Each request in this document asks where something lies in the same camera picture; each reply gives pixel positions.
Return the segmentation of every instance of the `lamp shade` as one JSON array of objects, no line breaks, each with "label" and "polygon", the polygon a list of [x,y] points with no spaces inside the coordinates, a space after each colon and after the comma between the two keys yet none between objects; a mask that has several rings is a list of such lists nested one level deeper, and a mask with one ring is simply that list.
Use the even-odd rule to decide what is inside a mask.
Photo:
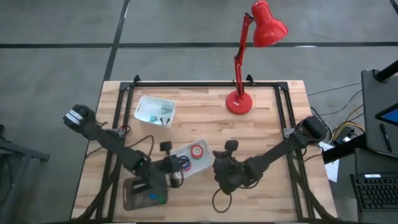
[{"label": "lamp shade", "polygon": [[251,7],[256,30],[253,35],[255,47],[266,47],[282,40],[287,33],[287,27],[281,21],[274,19],[266,1],[255,2]]}]

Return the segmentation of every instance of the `desk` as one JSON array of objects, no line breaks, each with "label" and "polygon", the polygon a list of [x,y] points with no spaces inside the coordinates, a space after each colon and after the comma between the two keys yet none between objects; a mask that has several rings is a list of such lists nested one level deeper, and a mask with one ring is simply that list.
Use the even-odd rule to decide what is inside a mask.
[{"label": "desk", "polygon": [[[307,94],[303,81],[289,81],[288,84],[298,123],[311,115]],[[98,121],[112,122],[119,86],[120,82],[104,82],[96,114]],[[229,113],[225,107],[225,99],[233,90],[234,87],[215,86],[135,87],[129,119],[132,131],[126,136],[126,145],[152,134],[155,138],[152,159],[157,160],[164,157],[159,151],[159,143],[162,141],[172,141],[173,149],[178,149],[196,139],[204,138],[212,150],[222,151],[227,140],[235,139],[239,141],[239,147],[234,155],[237,160],[243,161],[250,156],[263,154],[281,142],[282,132],[274,89],[246,87],[245,91],[253,99],[253,108],[248,114],[241,116]],[[134,110],[143,95],[173,100],[176,103],[176,115],[170,129],[142,124],[134,118]],[[98,143],[91,142],[88,152],[97,147]],[[142,142],[135,147],[146,153],[149,152],[149,148],[150,141]],[[305,158],[319,153],[317,148],[309,147]],[[85,161],[72,217],[82,214],[98,193],[105,157],[106,150],[103,149]],[[312,192],[326,210],[336,216],[322,157],[309,160],[305,166]],[[211,167],[185,179],[179,189],[171,189],[165,205],[133,211],[123,209],[122,185],[129,177],[132,177],[132,174],[122,167],[113,218],[116,222],[266,222],[294,221],[297,218],[286,157],[271,164],[254,189],[238,189],[233,192],[232,206],[226,213],[217,213],[211,206],[211,198],[218,189]],[[305,210],[302,194],[300,198]],[[227,206],[228,200],[228,196],[219,194],[215,200],[216,206],[222,209]]]}]

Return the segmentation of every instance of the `lamp base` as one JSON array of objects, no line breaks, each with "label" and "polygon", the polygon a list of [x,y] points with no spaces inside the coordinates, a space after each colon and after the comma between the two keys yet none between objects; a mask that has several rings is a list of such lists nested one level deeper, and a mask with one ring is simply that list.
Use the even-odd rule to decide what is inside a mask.
[{"label": "lamp base", "polygon": [[230,93],[226,98],[226,107],[229,112],[242,115],[250,111],[252,106],[252,100],[249,94],[243,93],[240,97],[236,91]]}]

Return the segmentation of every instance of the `white plastic bin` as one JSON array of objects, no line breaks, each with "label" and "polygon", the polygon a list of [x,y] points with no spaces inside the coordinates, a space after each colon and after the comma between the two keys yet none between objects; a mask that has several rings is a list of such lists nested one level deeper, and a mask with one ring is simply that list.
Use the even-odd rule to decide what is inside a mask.
[{"label": "white plastic bin", "polygon": [[[192,158],[191,148],[193,145],[200,145],[203,148],[203,155],[200,159]],[[189,171],[183,171],[184,179],[212,166],[215,159],[213,153],[211,152],[209,144],[204,139],[198,139],[194,142],[191,142],[190,144],[187,144],[186,146],[182,146],[176,151],[171,152],[171,155],[176,155],[177,157],[187,156],[189,158],[192,167]],[[180,172],[176,172],[174,174],[178,179],[181,179]]]},{"label": "white plastic bin", "polygon": [[[171,113],[162,114],[162,108],[172,109]],[[164,100],[152,96],[142,96],[139,99],[134,117],[143,123],[152,124],[162,128],[169,128],[172,126],[175,115],[175,103],[171,100]],[[151,116],[156,116],[157,121],[149,122]]]}]

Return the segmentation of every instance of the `green object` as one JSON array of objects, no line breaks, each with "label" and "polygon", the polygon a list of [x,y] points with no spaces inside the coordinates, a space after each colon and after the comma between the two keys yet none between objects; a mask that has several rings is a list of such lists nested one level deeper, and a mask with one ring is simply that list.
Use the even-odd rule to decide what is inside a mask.
[{"label": "green object", "polygon": [[154,116],[154,115],[151,115],[150,118],[149,118],[149,122],[153,123],[155,121],[157,121],[157,117]]},{"label": "green object", "polygon": [[158,202],[159,202],[160,204],[162,204],[162,205],[166,204],[166,198],[164,198],[163,195],[160,195],[160,196],[157,198],[157,200],[158,200]]},{"label": "green object", "polygon": [[166,107],[166,106],[162,107],[162,114],[168,114],[168,113],[171,113],[171,112],[173,112],[173,108],[169,108],[169,107]]}]

